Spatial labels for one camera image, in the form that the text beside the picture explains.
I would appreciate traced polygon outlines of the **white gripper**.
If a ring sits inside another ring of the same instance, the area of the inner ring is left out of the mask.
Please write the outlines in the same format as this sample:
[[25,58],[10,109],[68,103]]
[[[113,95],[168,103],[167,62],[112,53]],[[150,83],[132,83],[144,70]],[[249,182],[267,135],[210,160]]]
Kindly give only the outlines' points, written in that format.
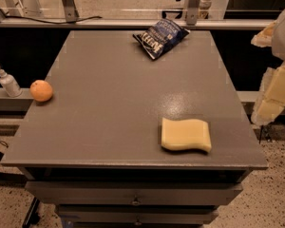
[[260,48],[272,46],[274,56],[284,61],[276,69],[268,67],[263,74],[251,116],[254,124],[262,126],[273,122],[285,108],[285,10],[255,35],[251,44]]

